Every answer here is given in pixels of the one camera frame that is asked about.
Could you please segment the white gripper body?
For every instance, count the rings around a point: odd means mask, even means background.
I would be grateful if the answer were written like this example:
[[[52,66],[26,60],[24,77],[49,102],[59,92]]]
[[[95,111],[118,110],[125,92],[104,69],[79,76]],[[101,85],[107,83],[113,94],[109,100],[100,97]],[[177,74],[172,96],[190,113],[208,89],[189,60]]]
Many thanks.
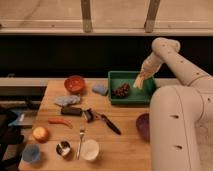
[[[140,76],[143,79],[148,79],[152,77],[155,73],[159,71],[163,64],[163,61],[157,56],[154,52],[152,52],[142,63]]]

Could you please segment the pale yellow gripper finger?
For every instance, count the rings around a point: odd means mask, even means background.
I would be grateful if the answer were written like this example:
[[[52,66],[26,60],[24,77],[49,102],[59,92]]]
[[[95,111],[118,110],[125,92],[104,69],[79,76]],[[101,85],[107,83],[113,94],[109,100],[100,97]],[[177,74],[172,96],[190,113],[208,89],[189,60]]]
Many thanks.
[[[142,89],[143,82],[144,82],[144,78],[142,76],[138,75],[134,84],[133,84],[133,87],[138,88],[138,89]]]

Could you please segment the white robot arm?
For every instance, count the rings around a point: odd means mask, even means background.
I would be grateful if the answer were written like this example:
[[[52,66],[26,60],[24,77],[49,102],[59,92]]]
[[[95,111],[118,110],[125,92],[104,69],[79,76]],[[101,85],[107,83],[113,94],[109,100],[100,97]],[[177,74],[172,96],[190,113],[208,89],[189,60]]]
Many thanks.
[[[213,120],[213,76],[179,54],[177,40],[156,38],[133,84],[166,64],[179,80],[158,88],[150,101],[152,171],[201,171],[195,124]]]

